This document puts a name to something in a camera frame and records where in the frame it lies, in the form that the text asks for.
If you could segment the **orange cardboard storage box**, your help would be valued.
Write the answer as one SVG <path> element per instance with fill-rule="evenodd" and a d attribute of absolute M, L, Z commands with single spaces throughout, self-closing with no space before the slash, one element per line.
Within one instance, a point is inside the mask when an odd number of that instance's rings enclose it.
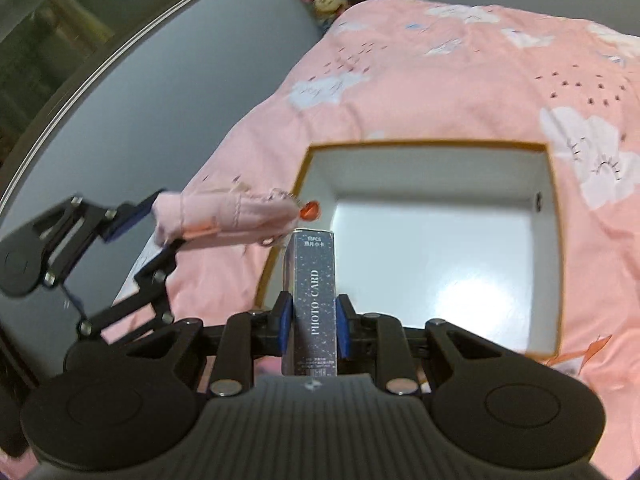
<path fill-rule="evenodd" d="M 336 289 L 410 327 L 442 318 L 546 358 L 561 341 L 563 243 L 545 146 L 318 145 L 293 185 L 334 235 Z"/>

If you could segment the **pink bed duvet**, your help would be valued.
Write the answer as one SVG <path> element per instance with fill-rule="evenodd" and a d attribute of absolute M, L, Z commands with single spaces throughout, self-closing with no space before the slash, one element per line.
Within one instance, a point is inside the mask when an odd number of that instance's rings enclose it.
<path fill-rule="evenodd" d="M 104 330 L 105 352 L 68 349 L 39 380 L 6 352 L 6 452 L 32 452 L 35 479 L 637 478 L 637 37 L 501 6 L 360 3 L 174 193 L 294 195 L 313 146 L 433 140 L 548 150 L 563 243 L 553 356 L 382 313 L 389 358 L 342 360 L 337 345 L 336 375 L 285 375 L 283 356 L 252 357 L 250 311 L 273 308 L 288 242 L 314 221 L 269 246 L 191 240 L 166 282 L 171 325 L 116 347 L 146 307 Z"/>

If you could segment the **white flat box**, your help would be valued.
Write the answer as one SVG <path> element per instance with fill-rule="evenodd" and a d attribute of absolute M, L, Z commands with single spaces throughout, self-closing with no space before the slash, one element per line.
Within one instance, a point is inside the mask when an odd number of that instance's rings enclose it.
<path fill-rule="evenodd" d="M 118 294 L 115 296 L 113 304 L 117 304 L 119 301 L 127 299 L 132 296 L 139 290 L 139 285 L 137 284 L 134 277 L 155 257 L 158 256 L 160 251 L 163 249 L 162 245 L 157 245 L 154 236 L 151 236 L 146 244 L 144 245 L 142 251 L 138 255 L 138 258 L 132 265 L 129 273 L 126 277 L 126 280 L 122 283 L 122 287 L 119 289 Z"/>

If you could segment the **dark photo card box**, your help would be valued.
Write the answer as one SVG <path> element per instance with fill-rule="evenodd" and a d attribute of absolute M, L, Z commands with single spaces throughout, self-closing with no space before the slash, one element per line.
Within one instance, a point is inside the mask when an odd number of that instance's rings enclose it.
<path fill-rule="evenodd" d="M 292 298 L 292 324 L 283 357 L 285 375 L 337 374 L 334 236 L 296 229 L 283 265 L 283 289 Z"/>

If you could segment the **pink fabric pouch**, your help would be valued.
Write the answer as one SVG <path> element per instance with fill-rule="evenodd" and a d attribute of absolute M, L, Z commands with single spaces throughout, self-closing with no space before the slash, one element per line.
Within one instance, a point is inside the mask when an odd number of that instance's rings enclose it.
<path fill-rule="evenodd" d="M 269 246 L 288 236 L 300 222 L 320 218 L 320 203 L 302 203 L 294 195 L 257 193 L 241 185 L 195 193 L 161 192 L 154 200 L 154 243 L 205 240 L 214 246 Z"/>

